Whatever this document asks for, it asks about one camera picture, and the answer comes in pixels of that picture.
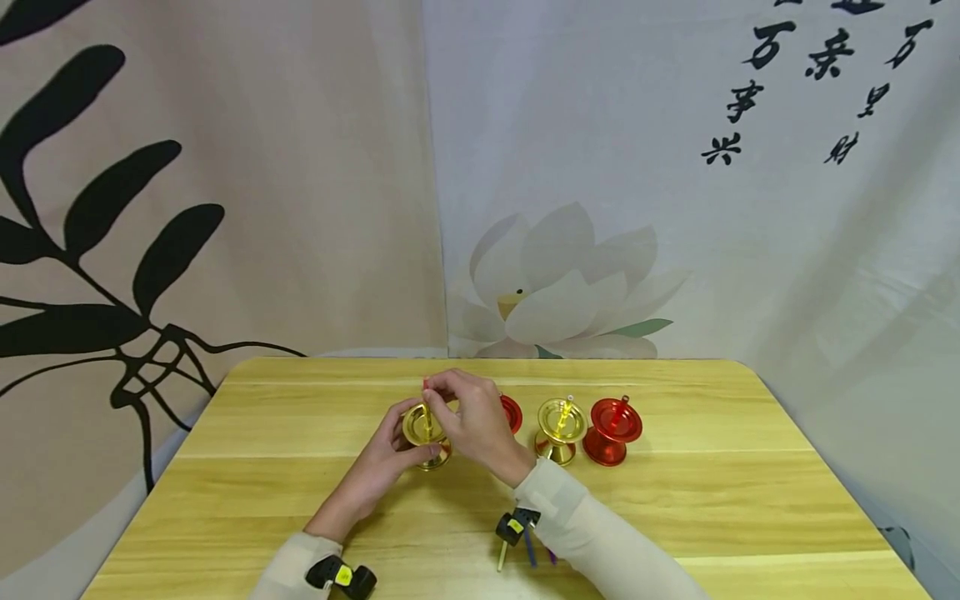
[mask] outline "person's left hand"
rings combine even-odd
[[[438,444],[412,446],[403,437],[403,414],[421,402],[418,397],[407,398],[390,407],[336,490],[303,528],[304,532],[342,544],[353,525],[373,513],[377,501],[404,470],[437,456]]]

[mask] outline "wrist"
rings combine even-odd
[[[359,520],[356,503],[346,501],[335,490],[303,527],[303,533],[343,545]]]
[[[488,469],[494,477],[514,489],[523,483],[536,465],[537,455],[534,451],[519,442],[513,442],[505,448],[502,456],[488,465]]]

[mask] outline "yo-yo string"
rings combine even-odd
[[[426,379],[423,380],[423,389],[428,389]],[[430,415],[430,407],[426,405],[426,402],[421,404],[423,407],[423,432],[426,434],[426,439],[429,442],[433,437],[433,416]]]
[[[573,396],[567,396],[566,400],[561,400],[560,406],[560,420],[557,421],[557,429],[554,430],[554,433],[558,438],[564,431],[564,425],[566,425],[566,419],[570,416],[570,411],[573,410]]]
[[[630,402],[629,396],[620,398],[621,404],[613,406],[613,419],[610,420],[610,430],[616,431],[616,426],[620,420],[627,416],[627,403]]]

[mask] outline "forearm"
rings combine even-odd
[[[250,600],[326,600],[327,589],[316,589],[304,577],[310,567],[330,555],[340,556],[343,546],[327,538],[294,534],[267,566]]]
[[[260,576],[250,600],[325,600],[330,593],[306,583],[310,567],[330,555],[341,556],[344,540],[359,520],[355,503],[334,492],[303,528],[276,552]]]
[[[540,459],[516,488],[520,506],[541,513],[534,530],[607,600],[701,600],[686,571],[562,468]]]

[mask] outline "white curtain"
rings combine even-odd
[[[451,351],[740,360],[956,597],[960,7],[425,0],[424,23]]]

